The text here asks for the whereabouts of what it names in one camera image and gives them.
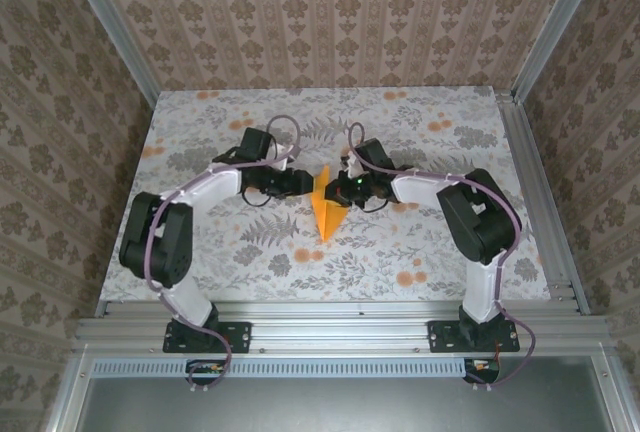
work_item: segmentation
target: patterned wallpaper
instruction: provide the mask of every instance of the patterned wallpaper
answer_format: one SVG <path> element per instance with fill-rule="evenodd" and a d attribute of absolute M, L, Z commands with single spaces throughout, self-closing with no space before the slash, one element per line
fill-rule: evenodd
<path fill-rule="evenodd" d="M 640 0 L 583 0 L 525 104 L 593 312 L 640 402 Z"/>
<path fill-rule="evenodd" d="M 149 119 L 86 0 L 0 0 L 0 430 L 55 398 Z"/>
<path fill-rule="evenodd" d="M 509 88 L 555 0 L 113 0 L 163 90 Z"/>

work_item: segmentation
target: table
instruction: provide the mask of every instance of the table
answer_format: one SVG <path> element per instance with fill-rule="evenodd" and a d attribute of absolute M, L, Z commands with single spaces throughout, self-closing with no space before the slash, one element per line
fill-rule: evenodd
<path fill-rule="evenodd" d="M 506 299 L 549 293 L 509 144 L 491 87 L 408 87 L 163 92 L 129 203 L 141 191 L 172 189 L 238 145 L 244 128 L 277 114 L 295 117 L 302 153 L 292 164 L 335 177 L 346 128 L 360 121 L 396 165 L 439 172 L 487 169 L 523 222 L 522 243 L 506 264 Z M 279 143 L 293 128 L 274 124 Z M 144 281 L 118 263 L 127 213 L 102 289 L 103 300 L 154 300 Z M 354 209 L 323 243 L 308 196 L 263 208 L 234 197 L 198 217 L 192 272 L 211 300 L 460 300 L 465 259 L 442 213 L 417 204 L 374 214 Z"/>

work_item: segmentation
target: orange triangular object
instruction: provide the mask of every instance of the orange triangular object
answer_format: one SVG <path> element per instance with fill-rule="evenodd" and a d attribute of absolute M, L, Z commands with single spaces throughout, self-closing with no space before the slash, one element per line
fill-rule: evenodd
<path fill-rule="evenodd" d="M 318 231 L 324 242 L 333 235 L 349 211 L 347 207 L 341 207 L 335 202 L 325 200 L 324 189 L 327 184 L 329 184 L 329 166 L 325 165 L 322 173 L 313 182 L 313 192 L 311 193 L 311 205 L 313 205 L 313 211 L 316 214 Z"/>

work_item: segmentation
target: wire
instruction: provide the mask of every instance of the wire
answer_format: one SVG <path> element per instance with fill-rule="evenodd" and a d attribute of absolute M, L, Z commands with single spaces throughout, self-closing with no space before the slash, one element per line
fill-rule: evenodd
<path fill-rule="evenodd" d="M 251 207 L 264 207 L 264 206 L 265 206 L 265 205 L 267 205 L 267 204 L 269 203 L 269 201 L 271 200 L 271 197 L 267 197 L 267 200 L 265 200 L 265 201 L 264 201 L 264 202 L 262 202 L 261 204 L 252 204 L 251 202 L 249 202 L 249 201 L 247 200 L 247 191 L 246 191 L 246 190 L 243 190 L 241 195 L 242 195 L 242 200 L 244 200 L 244 201 L 245 201 L 245 203 L 246 203 L 247 205 L 250 205 Z"/>
<path fill-rule="evenodd" d="M 384 201 L 384 204 L 382 204 L 380 207 L 376 207 L 375 209 L 371 209 L 371 210 L 364 210 L 364 209 L 361 209 L 361 210 L 362 210 L 365 214 L 373 214 L 374 212 L 378 212 L 379 210 L 384 209 L 384 208 L 387 206 L 387 204 L 388 204 L 388 203 L 389 203 L 389 201 L 388 201 L 388 200 L 385 200 L 385 201 Z"/>
<path fill-rule="evenodd" d="M 147 282 L 147 285 L 149 286 L 149 288 L 152 291 L 154 291 L 154 292 L 156 292 L 158 294 L 160 301 L 165 305 L 165 307 L 167 307 L 167 309 L 169 309 L 169 311 L 171 312 L 171 315 L 173 315 L 176 320 L 178 320 L 178 321 L 182 322 L 183 324 L 191 327 L 193 330 L 195 330 L 197 332 L 201 332 L 203 334 L 207 334 L 207 335 L 211 335 L 211 336 L 215 337 L 216 339 L 218 339 L 222 343 L 222 345 L 224 346 L 225 351 L 227 353 L 227 357 L 226 357 L 225 364 L 224 364 L 224 367 L 222 369 L 222 372 L 220 373 L 220 375 L 211 384 L 209 384 L 210 387 L 214 387 L 214 386 L 218 385 L 220 383 L 220 381 L 224 378 L 224 376 L 227 374 L 227 372 L 229 370 L 229 367 L 231 366 L 231 346 L 229 345 L 229 342 L 227 342 L 225 340 L 225 338 L 222 337 L 222 335 L 220 335 L 215 330 L 205 329 L 204 327 L 200 327 L 199 325 L 196 325 L 193 322 L 189 321 L 186 317 L 182 317 L 180 315 L 180 313 L 169 302 L 167 302 L 167 300 L 162 296 L 161 292 L 164 289 L 164 287 L 162 287 L 161 285 L 154 284 L 153 283 L 153 278 L 151 277 L 151 252 L 153 250 L 153 239 L 155 238 L 156 231 L 157 231 L 158 225 L 160 223 L 160 219 L 162 218 L 162 215 L 164 214 L 164 211 L 167 209 L 167 207 L 169 206 L 171 201 L 176 199 L 180 195 L 188 192 L 193 187 L 197 186 L 202 181 L 208 179 L 212 175 L 220 173 L 220 172 L 229 171 L 229 170 L 246 169 L 246 168 L 249 168 L 249 167 L 262 167 L 262 166 L 265 166 L 265 165 L 273 165 L 273 164 L 276 164 L 276 163 L 280 162 L 281 160 L 284 160 L 284 159 L 288 158 L 289 156 L 297 153 L 297 151 L 300 149 L 300 125 L 298 124 L 298 122 L 293 117 L 291 117 L 289 115 L 283 115 L 283 114 L 275 115 L 267 123 L 267 127 L 266 127 L 267 131 L 269 131 L 269 128 L 271 127 L 271 124 L 273 124 L 273 122 L 275 122 L 278 119 L 287 119 L 287 120 L 291 121 L 291 123 L 293 124 L 293 126 L 296 129 L 296 137 L 295 137 L 294 145 L 289 151 L 285 152 L 282 155 L 282 157 L 278 157 L 278 155 L 277 155 L 278 154 L 278 150 L 277 150 L 277 147 L 276 147 L 276 157 L 273 158 L 273 159 L 265 159 L 265 160 L 261 160 L 261 161 L 258 161 L 258 162 L 246 162 L 246 163 L 242 163 L 242 164 L 222 165 L 222 166 L 217 167 L 217 168 L 212 169 L 212 170 L 208 170 L 208 169 L 205 170 L 201 174 L 197 175 L 195 178 L 191 179 L 189 182 L 187 182 L 184 185 L 180 186 L 174 192 L 169 194 L 169 196 L 166 199 L 164 199 L 164 201 L 158 207 L 158 210 L 156 211 L 156 214 L 154 215 L 153 219 L 151 220 L 151 225 L 149 227 L 149 236 L 147 237 L 147 244 L 146 244 L 145 250 L 144 250 L 144 261 L 143 261 L 143 267 L 142 267 L 143 272 L 144 272 L 144 278 L 145 278 L 145 280 Z M 193 383 L 192 375 L 193 374 L 189 375 L 189 379 L 188 380 L 189 380 L 189 385 L 191 385 L 191 387 L 193 388 L 193 387 L 195 387 L 195 384 Z"/>
<path fill-rule="evenodd" d="M 358 159 L 358 161 L 361 164 L 364 164 L 365 166 L 367 166 L 368 168 L 370 168 L 371 170 L 375 170 L 378 172 L 382 172 L 384 174 L 391 174 L 391 175 L 398 175 L 398 176 L 418 176 L 418 177 L 426 177 L 429 179 L 437 179 L 437 180 L 446 180 L 446 181 L 451 181 L 451 182 L 459 182 L 462 184 L 466 184 L 470 187 L 473 187 L 481 192 L 484 192 L 485 194 L 487 194 L 489 197 L 491 197 L 493 200 L 495 200 L 498 205 L 500 205 L 500 207 L 502 207 L 502 209 L 507 213 L 507 215 L 509 216 L 509 219 L 511 219 L 511 223 L 513 224 L 513 229 L 515 232 L 515 237 L 513 240 L 513 244 L 511 244 L 511 247 L 509 247 L 498 259 L 498 263 L 496 265 L 496 286 L 495 289 L 493 291 L 493 300 L 494 303 L 496 305 L 496 308 L 509 320 L 511 320 L 513 323 L 519 325 L 520 327 L 522 327 L 523 329 L 525 329 L 529 335 L 531 336 L 531 345 L 529 346 L 529 350 L 527 351 L 524 360 L 520 363 L 520 365 L 511 373 L 509 374 L 507 377 L 505 377 L 504 379 L 499 380 L 498 382 L 495 382 L 494 384 L 492 384 L 493 386 L 496 385 L 500 385 L 503 384 L 509 380 L 511 380 L 512 377 L 514 377 L 517 373 L 519 373 L 522 368 L 527 365 L 529 363 L 529 361 L 531 360 L 531 356 L 533 355 L 533 351 L 535 350 L 536 347 L 536 336 L 533 333 L 533 330 L 531 330 L 531 328 L 526 325 L 524 322 L 522 322 L 521 320 L 516 319 L 515 317 L 513 317 L 511 314 L 509 314 L 504 307 L 502 307 L 502 305 L 500 304 L 500 290 L 501 290 L 501 285 L 502 285 L 502 269 L 504 267 L 504 263 L 506 262 L 506 260 L 509 258 L 509 256 L 518 248 L 518 244 L 520 243 L 520 237 L 521 237 L 521 230 L 520 230 L 520 223 L 518 222 L 518 218 L 515 214 L 515 212 L 511 209 L 511 207 L 509 206 L 509 204 L 502 198 L 500 197 L 500 195 L 496 194 L 493 190 L 491 190 L 490 188 L 486 187 L 485 185 L 482 185 L 474 180 L 470 180 L 467 179 L 466 177 L 462 176 L 462 175 L 455 175 L 455 174 L 441 174 L 441 173 L 437 173 L 437 172 L 427 172 L 424 170 L 392 170 L 392 169 L 385 169 L 382 167 L 378 167 L 370 162 L 367 162 L 366 160 L 364 160 L 360 154 L 358 153 L 358 151 L 356 150 L 356 147 L 354 145 L 354 140 L 353 140 L 353 131 L 359 128 L 360 129 L 360 133 L 361 133 L 361 137 L 360 137 L 360 142 L 362 143 L 364 142 L 364 138 L 365 138 L 365 133 L 364 133 L 364 126 L 360 123 L 360 122 L 354 122 L 353 124 L 351 124 L 351 126 L 347 129 L 347 140 L 349 142 L 349 149 L 351 150 L 351 153 L 356 157 L 356 159 Z M 475 380 L 479 380 L 480 383 L 484 383 L 484 381 L 482 381 L 481 379 L 478 379 L 477 377 L 469 374 L 469 376 Z"/>

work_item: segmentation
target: purple cable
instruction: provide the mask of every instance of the purple cable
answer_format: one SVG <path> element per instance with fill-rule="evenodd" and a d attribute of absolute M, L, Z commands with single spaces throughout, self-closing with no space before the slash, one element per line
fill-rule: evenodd
<path fill-rule="evenodd" d="M 497 385 L 501 385 L 504 384 L 505 382 L 511 380 L 517 373 L 520 372 L 520 370 L 522 370 L 522 368 L 527 365 L 529 363 L 529 361 L 531 360 L 531 356 L 533 355 L 533 351 L 535 350 L 536 347 L 536 336 L 533 333 L 533 330 L 531 330 L 531 328 L 526 325 L 524 322 L 522 322 L 521 320 L 516 319 L 515 317 L 513 317 L 511 314 L 509 314 L 504 307 L 502 307 L 502 305 L 500 304 L 499 300 L 500 300 L 500 288 L 501 288 L 501 284 L 502 284 L 502 269 L 504 266 L 504 263 L 506 262 L 506 260 L 509 258 L 509 256 L 513 253 L 513 251 L 515 251 L 518 248 L 518 244 L 520 243 L 520 237 L 521 237 L 521 231 L 520 231 L 520 223 L 518 222 L 518 218 L 515 214 L 515 212 L 511 209 L 511 207 L 509 206 L 509 204 L 502 198 L 500 197 L 498 194 L 496 194 L 493 190 L 489 189 L 488 187 L 479 184 L 473 180 L 467 179 L 464 176 L 461 175 L 454 175 L 454 174 L 441 174 L 441 173 L 437 173 L 437 172 L 426 172 L 424 170 L 391 170 L 391 169 L 384 169 L 382 167 L 378 167 L 376 165 L 373 165 L 369 162 L 367 162 L 366 160 L 364 160 L 362 157 L 360 157 L 360 154 L 358 154 L 358 152 L 356 151 L 355 145 L 353 143 L 353 131 L 355 128 L 359 128 L 360 132 L 362 134 L 362 136 L 360 137 L 360 141 L 364 141 L 364 126 L 360 123 L 360 122 L 354 122 L 353 124 L 351 124 L 351 126 L 348 129 L 348 133 L 347 133 L 347 140 L 349 142 L 349 148 L 351 149 L 351 153 L 353 153 L 353 155 L 356 157 L 356 159 L 358 159 L 358 161 L 364 165 L 366 165 L 368 168 L 375 170 L 377 172 L 382 172 L 384 174 L 392 174 L 392 175 L 398 175 L 398 176 L 419 176 L 419 177 L 426 177 L 429 179 L 438 179 L 438 180 L 450 180 L 450 181 L 456 181 L 456 182 L 460 182 L 462 184 L 466 184 L 470 187 L 473 187 L 477 190 L 480 190 L 482 192 L 484 192 L 485 194 L 487 194 L 489 197 L 491 197 L 493 200 L 495 200 L 498 205 L 500 205 L 500 207 L 502 207 L 502 209 L 507 213 L 507 215 L 509 216 L 509 219 L 511 219 L 511 222 L 513 224 L 513 228 L 515 230 L 515 238 L 513 240 L 513 244 L 511 245 L 511 247 L 509 247 L 504 254 L 502 254 L 500 256 L 500 258 L 498 259 L 498 263 L 496 266 L 496 287 L 493 291 L 493 299 L 495 301 L 496 307 L 498 308 L 498 310 L 509 320 L 511 320 L 513 323 L 519 325 L 520 327 L 522 327 L 523 329 L 525 329 L 529 335 L 531 336 L 531 345 L 529 346 L 529 350 L 527 351 L 527 354 L 525 355 L 523 361 L 520 363 L 520 365 L 516 368 L 516 370 L 514 370 L 511 374 L 509 374 L 507 377 L 505 377 L 504 379 L 501 379 L 493 384 L 491 384 L 492 387 L 495 387 Z M 483 381 L 481 379 L 478 379 L 477 377 L 469 374 L 473 379 L 479 380 L 481 383 L 483 383 Z"/>
<path fill-rule="evenodd" d="M 160 223 L 160 219 L 162 218 L 162 215 L 164 214 L 164 211 L 167 209 L 167 207 L 169 206 L 169 204 L 171 203 L 172 200 L 174 200 L 176 197 L 180 196 L 181 193 L 186 193 L 189 190 L 191 190 L 193 187 L 195 187 L 196 185 L 198 185 L 200 182 L 202 182 L 203 180 L 206 180 L 207 178 L 211 177 L 214 174 L 220 173 L 220 172 L 225 172 L 228 170 L 236 170 L 236 169 L 245 169 L 245 168 L 249 168 L 249 167 L 263 167 L 263 166 L 269 166 L 269 165 L 273 165 L 276 164 L 288 157 L 290 157 L 291 155 L 296 154 L 299 150 L 300 150 L 300 125 L 298 124 L 298 122 L 291 116 L 288 115 L 276 115 L 274 117 L 271 118 L 271 120 L 269 120 L 269 122 L 267 123 L 267 132 L 269 131 L 271 124 L 273 124 L 273 122 L 275 122 L 278 119 L 287 119 L 289 121 L 291 121 L 296 129 L 296 139 L 295 139 L 295 143 L 293 145 L 293 147 L 291 148 L 291 150 L 287 151 L 286 153 L 284 153 L 281 157 L 278 157 L 278 150 L 276 147 L 276 156 L 273 159 L 265 159 L 265 160 L 261 160 L 259 162 L 246 162 L 246 163 L 242 163 L 242 164 L 234 164 L 234 165 L 223 165 L 218 167 L 217 169 L 214 170 L 206 170 L 203 173 L 197 175 L 195 178 L 191 179 L 189 182 L 187 182 L 186 184 L 182 185 L 181 187 L 178 188 L 178 190 L 176 190 L 175 192 L 173 192 L 171 195 L 169 195 L 158 207 L 158 210 L 156 211 L 155 216 L 153 217 L 153 220 L 151 221 L 151 226 L 149 227 L 149 236 L 147 237 L 147 244 L 144 250 L 144 262 L 143 262 L 143 271 L 144 271 L 144 278 L 147 281 L 147 285 L 149 286 L 149 288 L 158 293 L 160 301 L 165 305 L 165 307 L 167 309 L 169 309 L 169 312 L 171 312 L 171 315 L 174 316 L 176 318 L 176 320 L 179 320 L 180 322 L 182 322 L 183 324 L 191 327 L 192 329 L 198 331 L 198 332 L 202 332 L 204 334 L 208 334 L 211 335 L 213 337 L 215 337 L 216 339 L 218 339 L 222 345 L 225 348 L 225 351 L 227 353 L 227 357 L 225 360 L 225 364 L 224 367 L 222 369 L 222 372 L 220 373 L 220 375 L 211 383 L 209 384 L 209 387 L 214 387 L 216 385 L 219 384 L 220 380 L 226 375 L 227 371 L 229 370 L 229 366 L 231 365 L 231 346 L 229 345 L 229 343 L 225 340 L 224 337 L 222 337 L 219 333 L 217 333 L 215 330 L 210 330 L 210 329 L 205 329 L 204 327 L 200 327 L 199 325 L 196 325 L 192 322 L 190 322 L 188 319 L 186 319 L 185 317 L 182 317 L 179 312 L 173 308 L 173 306 L 171 304 L 169 304 L 164 297 L 162 297 L 162 295 L 160 295 L 160 292 L 162 291 L 163 287 L 162 286 L 157 286 L 153 283 L 153 279 L 151 278 L 151 251 L 153 249 L 153 239 L 156 235 L 156 231 L 158 229 L 158 225 Z M 202 364 L 206 364 L 208 362 L 198 362 L 198 364 L 202 365 Z M 195 368 L 198 367 L 198 364 L 196 364 L 194 367 L 191 368 L 191 370 L 189 371 L 189 377 L 188 377 L 188 381 L 189 381 L 189 385 L 191 385 L 191 387 L 195 387 L 195 384 L 193 383 L 193 371 L 195 370 Z"/>

